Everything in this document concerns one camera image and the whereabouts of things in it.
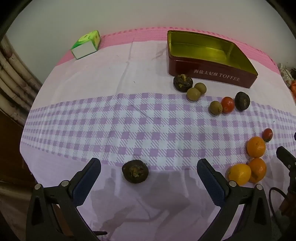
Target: blue gripper pad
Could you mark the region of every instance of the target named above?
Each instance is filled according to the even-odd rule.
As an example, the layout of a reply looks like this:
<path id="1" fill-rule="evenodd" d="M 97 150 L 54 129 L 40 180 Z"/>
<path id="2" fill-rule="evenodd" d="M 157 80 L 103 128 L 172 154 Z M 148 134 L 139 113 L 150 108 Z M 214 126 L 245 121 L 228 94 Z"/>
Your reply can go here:
<path id="1" fill-rule="evenodd" d="M 75 207 L 81 206 L 92 186 L 101 173 L 101 162 L 97 158 L 92 158 L 82 171 L 77 172 L 71 179 L 69 194 Z"/>
<path id="2" fill-rule="evenodd" d="M 197 162 L 196 170 L 214 204 L 223 207 L 229 193 L 226 179 L 205 158 Z"/>

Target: metal screw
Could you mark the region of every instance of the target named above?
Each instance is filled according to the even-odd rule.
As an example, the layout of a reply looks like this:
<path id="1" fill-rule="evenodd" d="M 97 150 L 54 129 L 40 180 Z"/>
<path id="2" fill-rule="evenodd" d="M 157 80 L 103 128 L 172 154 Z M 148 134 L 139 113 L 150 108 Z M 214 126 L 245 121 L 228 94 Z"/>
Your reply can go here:
<path id="1" fill-rule="evenodd" d="M 39 188 L 41 188 L 41 184 L 38 183 L 35 185 L 35 189 L 38 190 Z"/>
<path id="2" fill-rule="evenodd" d="M 61 183 L 61 185 L 62 185 L 63 187 L 68 186 L 68 184 L 69 184 L 69 181 L 67 181 L 67 180 L 62 181 L 62 183 Z"/>
<path id="3" fill-rule="evenodd" d="M 263 189 L 263 186 L 261 186 L 260 184 L 256 185 L 257 189 L 258 190 L 262 190 Z"/>
<path id="4" fill-rule="evenodd" d="M 229 185 L 232 186 L 232 187 L 235 187 L 237 185 L 237 183 L 235 181 L 230 181 Z"/>

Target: orange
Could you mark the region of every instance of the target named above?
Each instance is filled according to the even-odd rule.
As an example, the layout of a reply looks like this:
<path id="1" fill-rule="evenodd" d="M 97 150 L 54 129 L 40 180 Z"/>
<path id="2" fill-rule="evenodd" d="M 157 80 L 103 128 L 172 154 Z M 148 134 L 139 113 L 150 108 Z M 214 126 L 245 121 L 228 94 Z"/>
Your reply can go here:
<path id="1" fill-rule="evenodd" d="M 257 183 L 265 177 L 266 164 L 261 158 L 254 158 L 248 163 L 248 166 L 252 171 L 249 182 Z"/>
<path id="2" fill-rule="evenodd" d="M 228 172 L 229 181 L 235 181 L 240 186 L 246 184 L 250 177 L 251 168 L 243 163 L 235 164 Z"/>
<path id="3" fill-rule="evenodd" d="M 252 137 L 247 143 L 247 152 L 251 157 L 262 157 L 265 149 L 265 141 L 261 137 Z"/>

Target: green tissue box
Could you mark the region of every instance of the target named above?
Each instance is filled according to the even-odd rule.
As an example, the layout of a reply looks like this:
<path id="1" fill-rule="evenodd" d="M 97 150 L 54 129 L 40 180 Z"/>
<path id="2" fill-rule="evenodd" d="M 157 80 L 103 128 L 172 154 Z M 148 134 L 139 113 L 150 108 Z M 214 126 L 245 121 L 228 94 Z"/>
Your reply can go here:
<path id="1" fill-rule="evenodd" d="M 100 35 L 97 30 L 82 36 L 71 48 L 72 54 L 76 59 L 80 59 L 98 50 Z"/>

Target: pink tablecloth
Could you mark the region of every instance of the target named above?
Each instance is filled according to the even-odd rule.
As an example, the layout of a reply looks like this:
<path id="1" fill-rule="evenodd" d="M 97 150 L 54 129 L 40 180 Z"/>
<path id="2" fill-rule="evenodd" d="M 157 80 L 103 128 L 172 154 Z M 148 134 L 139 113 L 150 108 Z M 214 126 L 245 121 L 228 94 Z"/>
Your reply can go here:
<path id="1" fill-rule="evenodd" d="M 102 172 L 79 211 L 93 230 L 108 232 L 106 240 L 197 240 L 219 211 L 196 173 L 197 161 L 207 158 L 224 174 L 249 159 L 245 142 L 267 127 L 274 138 L 263 156 L 268 171 L 260 183 L 266 192 L 272 186 L 286 191 L 289 184 L 275 151 L 283 145 L 295 153 L 296 107 L 273 61 L 230 39 L 256 68 L 257 80 L 250 89 L 201 80 L 206 95 L 189 103 L 167 73 L 169 29 L 103 36 L 100 50 L 78 61 L 66 54 L 41 88 L 24 128 L 21 153 L 44 186 L 70 179 L 92 157 L 101 160 Z M 238 91 L 252 100 L 247 111 L 215 118 L 208 113 L 212 100 Z M 124 180 L 121 167 L 131 159 L 147 163 L 145 182 Z M 281 199 L 273 202 L 277 207 Z"/>

